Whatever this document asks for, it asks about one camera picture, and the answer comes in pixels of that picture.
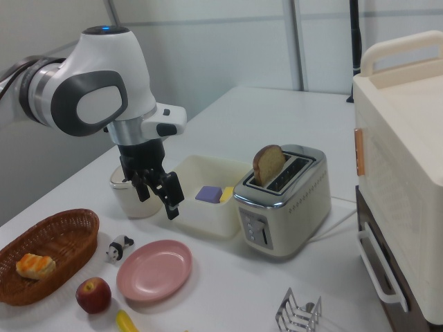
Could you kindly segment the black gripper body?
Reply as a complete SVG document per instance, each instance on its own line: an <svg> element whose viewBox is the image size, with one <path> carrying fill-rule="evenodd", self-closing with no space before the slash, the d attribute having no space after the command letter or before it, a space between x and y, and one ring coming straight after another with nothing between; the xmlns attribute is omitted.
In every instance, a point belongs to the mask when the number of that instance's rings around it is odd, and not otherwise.
<svg viewBox="0 0 443 332"><path fill-rule="evenodd" d="M119 145L120 164L125 178L129 181L137 176L149 182L159 182L165 174L163 159L165 150L160 138L138 145Z"/></svg>

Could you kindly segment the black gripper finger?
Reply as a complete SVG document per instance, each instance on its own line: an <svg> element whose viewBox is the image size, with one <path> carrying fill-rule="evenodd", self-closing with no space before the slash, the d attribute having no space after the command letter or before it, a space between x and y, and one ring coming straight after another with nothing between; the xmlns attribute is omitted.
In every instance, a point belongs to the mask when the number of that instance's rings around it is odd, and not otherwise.
<svg viewBox="0 0 443 332"><path fill-rule="evenodd" d="M145 170L135 170L132 174L131 182L140 202L145 202L150 198L147 180L148 173Z"/></svg>
<svg viewBox="0 0 443 332"><path fill-rule="evenodd" d="M184 200L183 190L176 172L148 171L148 186L160 198L169 220L179 215L179 204Z"/></svg>

